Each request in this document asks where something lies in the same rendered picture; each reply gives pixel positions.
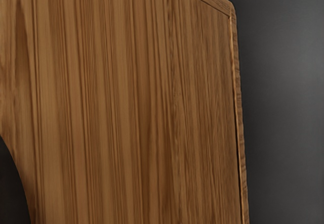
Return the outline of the brown wooden cabinet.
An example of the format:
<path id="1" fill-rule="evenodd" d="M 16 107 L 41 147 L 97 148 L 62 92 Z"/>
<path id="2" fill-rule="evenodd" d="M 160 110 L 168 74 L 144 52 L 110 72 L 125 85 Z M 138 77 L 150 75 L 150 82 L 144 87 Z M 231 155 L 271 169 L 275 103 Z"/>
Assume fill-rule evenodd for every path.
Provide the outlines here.
<path id="1" fill-rule="evenodd" d="M 250 224 L 229 0 L 0 0 L 0 224 Z"/>

